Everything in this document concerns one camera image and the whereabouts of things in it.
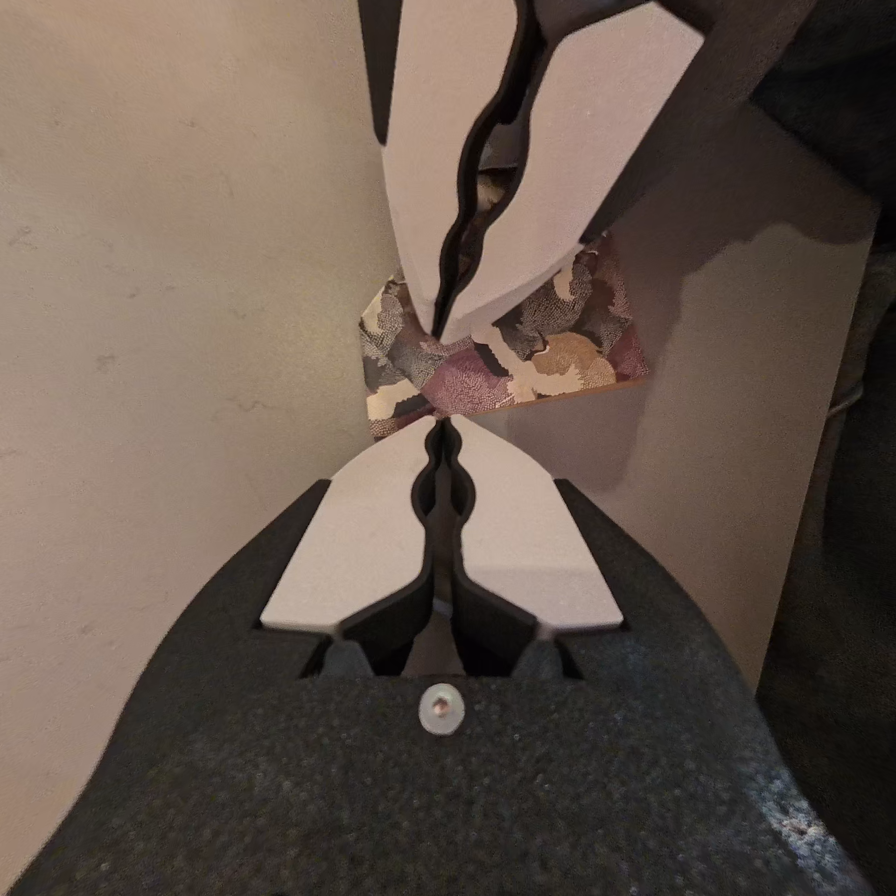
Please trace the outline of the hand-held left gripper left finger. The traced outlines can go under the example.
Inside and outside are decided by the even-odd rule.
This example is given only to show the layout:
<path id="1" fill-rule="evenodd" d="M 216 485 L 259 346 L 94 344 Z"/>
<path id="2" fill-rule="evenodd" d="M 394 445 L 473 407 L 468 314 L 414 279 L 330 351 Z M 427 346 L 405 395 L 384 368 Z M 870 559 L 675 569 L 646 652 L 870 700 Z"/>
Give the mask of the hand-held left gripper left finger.
<path id="1" fill-rule="evenodd" d="M 402 675 L 434 610 L 442 443 L 442 422 L 424 417 L 328 480 L 261 612 L 263 629 L 353 643 L 375 675 Z"/>

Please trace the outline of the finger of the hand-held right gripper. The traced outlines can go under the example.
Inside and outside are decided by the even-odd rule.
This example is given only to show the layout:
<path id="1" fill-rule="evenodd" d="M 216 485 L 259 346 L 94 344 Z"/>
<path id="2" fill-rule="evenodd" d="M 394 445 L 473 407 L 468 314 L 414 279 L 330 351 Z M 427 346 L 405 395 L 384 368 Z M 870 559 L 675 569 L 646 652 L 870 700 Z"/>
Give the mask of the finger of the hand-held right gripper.
<path id="1" fill-rule="evenodd" d="M 522 110 L 520 167 L 437 339 L 494 322 L 574 258 L 704 40 L 660 2 L 640 2 L 588 14 L 550 47 Z"/>
<path id="2" fill-rule="evenodd" d="M 532 2 L 402 2 L 385 146 L 399 264 L 424 330 L 449 334 L 487 137 L 539 41 Z"/>

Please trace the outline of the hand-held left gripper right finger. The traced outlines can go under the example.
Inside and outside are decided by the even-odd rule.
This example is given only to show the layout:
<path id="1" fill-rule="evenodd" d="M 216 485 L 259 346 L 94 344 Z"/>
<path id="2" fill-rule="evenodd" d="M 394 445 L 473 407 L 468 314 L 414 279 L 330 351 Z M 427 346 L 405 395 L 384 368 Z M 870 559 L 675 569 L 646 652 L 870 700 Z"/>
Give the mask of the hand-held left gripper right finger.
<path id="1" fill-rule="evenodd" d="M 450 418 L 452 631 L 464 671 L 509 676 L 532 644 L 624 625 L 554 477 L 529 454 Z"/>

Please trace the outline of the bird patterned origami paper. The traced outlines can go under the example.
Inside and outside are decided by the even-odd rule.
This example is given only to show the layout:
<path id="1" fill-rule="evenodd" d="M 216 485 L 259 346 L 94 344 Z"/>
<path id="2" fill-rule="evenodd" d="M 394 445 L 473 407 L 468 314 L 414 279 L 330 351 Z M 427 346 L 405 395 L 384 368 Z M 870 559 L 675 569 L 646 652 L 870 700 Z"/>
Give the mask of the bird patterned origami paper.
<path id="1" fill-rule="evenodd" d="M 521 304 L 454 343 L 424 332 L 398 268 L 365 308 L 360 345 L 375 440 L 425 416 L 473 416 L 646 376 L 610 231 Z"/>

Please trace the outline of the person's dark sweater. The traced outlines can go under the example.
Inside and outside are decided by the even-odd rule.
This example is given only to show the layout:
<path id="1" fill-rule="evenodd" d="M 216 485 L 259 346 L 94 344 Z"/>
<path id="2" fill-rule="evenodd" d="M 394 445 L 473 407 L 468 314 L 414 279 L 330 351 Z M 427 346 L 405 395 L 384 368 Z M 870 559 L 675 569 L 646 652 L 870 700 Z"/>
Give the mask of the person's dark sweater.
<path id="1" fill-rule="evenodd" d="M 752 100 L 879 203 L 874 247 L 895 243 L 895 3 L 819 1 Z"/>

